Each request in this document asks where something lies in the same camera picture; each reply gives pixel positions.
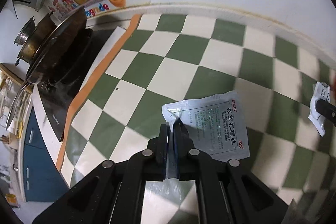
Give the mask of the clear white plastic sachet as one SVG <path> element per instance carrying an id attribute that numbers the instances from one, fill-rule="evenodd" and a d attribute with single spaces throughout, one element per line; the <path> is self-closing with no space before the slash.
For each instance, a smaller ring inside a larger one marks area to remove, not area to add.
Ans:
<path id="1" fill-rule="evenodd" d="M 167 177 L 189 180 L 250 156 L 243 108 L 236 91 L 162 106 L 169 125 Z"/>

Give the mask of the blue kitchen cabinet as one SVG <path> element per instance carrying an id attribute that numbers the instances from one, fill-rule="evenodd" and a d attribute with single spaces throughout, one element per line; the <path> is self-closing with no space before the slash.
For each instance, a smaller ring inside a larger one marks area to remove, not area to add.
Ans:
<path id="1" fill-rule="evenodd" d="M 55 202 L 69 190 L 52 161 L 31 110 L 23 146 L 23 185 L 27 201 Z"/>

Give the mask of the black gas stove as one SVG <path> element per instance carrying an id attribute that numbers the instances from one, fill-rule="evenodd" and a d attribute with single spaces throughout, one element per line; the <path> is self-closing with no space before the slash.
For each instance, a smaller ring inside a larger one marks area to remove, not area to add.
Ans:
<path id="1" fill-rule="evenodd" d="M 47 120 L 59 142 L 64 138 L 70 103 L 78 94 L 91 65 L 112 32 L 90 28 L 80 31 L 55 65 L 49 82 L 38 85 Z"/>

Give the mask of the green white checkered tablecloth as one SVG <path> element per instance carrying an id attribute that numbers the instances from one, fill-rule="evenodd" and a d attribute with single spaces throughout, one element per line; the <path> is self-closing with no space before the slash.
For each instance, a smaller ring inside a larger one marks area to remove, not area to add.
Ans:
<path id="1" fill-rule="evenodd" d="M 106 159 L 120 162 L 159 133 L 166 103 L 237 91 L 250 156 L 243 165 L 314 222 L 335 194 L 335 128 L 319 136 L 309 102 L 335 70 L 279 36 L 225 20 L 138 16 L 116 57 L 79 93 L 60 168 L 74 186 Z"/>

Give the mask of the black wok pan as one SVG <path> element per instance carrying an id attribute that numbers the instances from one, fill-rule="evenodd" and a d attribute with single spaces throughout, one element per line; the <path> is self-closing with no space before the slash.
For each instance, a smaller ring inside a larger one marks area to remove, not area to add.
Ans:
<path id="1" fill-rule="evenodd" d="M 52 21 L 52 14 L 53 12 L 49 12 L 50 33 L 43 40 L 42 44 L 35 52 L 31 64 L 29 64 L 30 66 L 27 70 L 26 77 L 11 104 L 5 128 L 10 127 L 11 122 L 15 117 L 19 97 L 24 90 L 33 84 L 47 84 L 60 57 L 67 52 L 77 34 L 82 30 L 86 30 L 87 16 L 84 8 L 73 11 L 70 16 L 63 20 L 59 25 L 54 24 Z"/>

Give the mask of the steel pot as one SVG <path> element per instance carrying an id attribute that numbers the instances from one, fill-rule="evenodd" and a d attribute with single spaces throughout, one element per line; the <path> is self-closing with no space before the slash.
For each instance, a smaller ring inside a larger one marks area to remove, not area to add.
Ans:
<path id="1" fill-rule="evenodd" d="M 49 14 L 44 16 L 37 26 L 35 25 L 35 20 L 32 16 L 22 27 L 14 40 L 14 44 L 22 46 L 17 55 L 17 61 L 15 62 L 16 67 L 21 60 L 31 64 L 31 60 L 34 57 L 35 52 L 38 50 L 46 36 L 50 33 L 51 28 L 49 27 L 49 23 Z"/>

